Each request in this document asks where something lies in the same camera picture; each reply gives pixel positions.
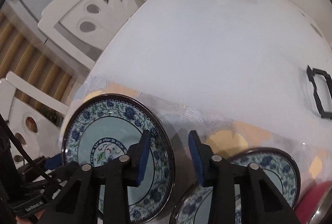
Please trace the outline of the large blue floral plate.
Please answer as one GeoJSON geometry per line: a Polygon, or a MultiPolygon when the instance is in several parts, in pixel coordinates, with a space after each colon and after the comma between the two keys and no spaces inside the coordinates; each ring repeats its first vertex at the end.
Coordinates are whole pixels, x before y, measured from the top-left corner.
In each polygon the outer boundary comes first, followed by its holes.
{"type": "Polygon", "coordinates": [[[256,148],[224,159],[211,152],[202,163],[191,148],[198,181],[183,195],[170,223],[299,223],[299,169],[287,153],[256,148]]]}

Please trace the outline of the red steel bowl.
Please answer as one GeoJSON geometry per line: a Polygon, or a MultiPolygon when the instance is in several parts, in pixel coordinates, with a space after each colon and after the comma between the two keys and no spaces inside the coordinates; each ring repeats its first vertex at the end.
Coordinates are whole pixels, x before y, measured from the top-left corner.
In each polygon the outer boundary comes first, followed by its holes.
{"type": "Polygon", "coordinates": [[[313,186],[299,202],[295,214],[300,223],[332,223],[331,181],[313,186]]]}

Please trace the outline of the fan pattern tablecloth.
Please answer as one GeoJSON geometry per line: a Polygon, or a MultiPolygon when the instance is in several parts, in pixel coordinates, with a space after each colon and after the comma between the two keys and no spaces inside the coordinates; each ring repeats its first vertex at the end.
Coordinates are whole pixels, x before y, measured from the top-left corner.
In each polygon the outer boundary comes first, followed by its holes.
{"type": "Polygon", "coordinates": [[[87,100],[106,93],[129,96],[150,109],[165,128],[176,162],[175,188],[169,202],[152,223],[168,223],[173,208],[185,191],[196,180],[188,148],[188,133],[196,130],[215,153],[232,157],[251,148],[270,147],[285,151],[297,163],[301,176],[300,195],[315,184],[331,180],[331,150],[306,145],[302,140],[284,138],[251,124],[231,120],[221,115],[195,109],[127,88],[101,77],[92,76],[83,84],[76,82],[71,92],[71,102],[61,126],[64,133],[74,112],[87,100]]]}

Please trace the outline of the white chair near left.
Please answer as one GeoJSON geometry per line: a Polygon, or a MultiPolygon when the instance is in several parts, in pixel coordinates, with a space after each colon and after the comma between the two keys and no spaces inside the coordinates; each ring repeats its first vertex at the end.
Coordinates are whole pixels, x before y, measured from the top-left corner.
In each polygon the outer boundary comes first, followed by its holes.
{"type": "Polygon", "coordinates": [[[17,98],[17,90],[62,115],[67,114],[69,107],[12,71],[1,79],[1,115],[25,152],[32,159],[60,154],[60,129],[37,109],[17,98]]]}

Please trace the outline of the white chair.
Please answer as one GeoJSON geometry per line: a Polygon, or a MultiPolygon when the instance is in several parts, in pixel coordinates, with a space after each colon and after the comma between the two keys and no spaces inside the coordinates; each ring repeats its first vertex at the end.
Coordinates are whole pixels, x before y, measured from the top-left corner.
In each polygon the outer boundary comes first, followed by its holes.
{"type": "Polygon", "coordinates": [[[37,109],[17,98],[17,90],[62,115],[67,114],[69,107],[12,71],[1,79],[1,115],[25,152],[32,159],[60,154],[60,129],[37,109]]]}
{"type": "Polygon", "coordinates": [[[147,0],[53,0],[42,11],[38,29],[87,69],[147,0]]]}

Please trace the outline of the white chair far left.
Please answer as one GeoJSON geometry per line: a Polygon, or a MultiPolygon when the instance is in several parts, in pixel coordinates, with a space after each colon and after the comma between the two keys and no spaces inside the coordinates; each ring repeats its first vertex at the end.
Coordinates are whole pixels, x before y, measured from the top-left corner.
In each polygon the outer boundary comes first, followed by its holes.
{"type": "Polygon", "coordinates": [[[42,11],[38,29],[87,69],[147,0],[53,0],[42,11]]]}

